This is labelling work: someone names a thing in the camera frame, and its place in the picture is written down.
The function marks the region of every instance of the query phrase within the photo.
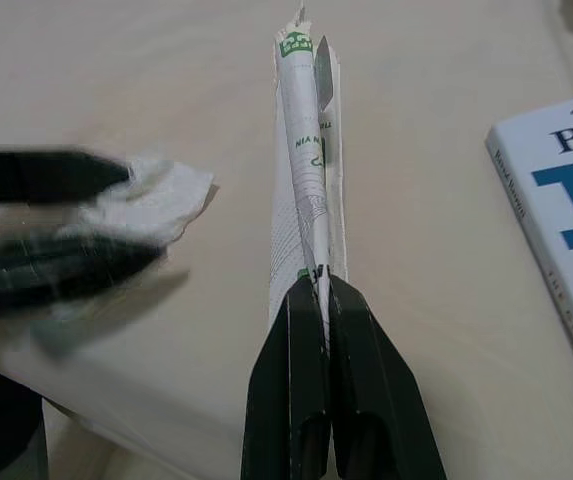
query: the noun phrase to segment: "white tablecloth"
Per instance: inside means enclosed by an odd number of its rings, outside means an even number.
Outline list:
[[[451,479],[573,478],[573,353],[483,146],[573,96],[573,1],[311,1],[342,61],[351,282],[416,374]],[[199,479],[239,475],[265,338],[272,37],[294,2],[0,0],[0,144],[213,171],[153,278],[0,371]]]

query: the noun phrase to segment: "white book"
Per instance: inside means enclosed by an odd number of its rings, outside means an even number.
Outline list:
[[[498,123],[486,145],[573,342],[573,100]]]

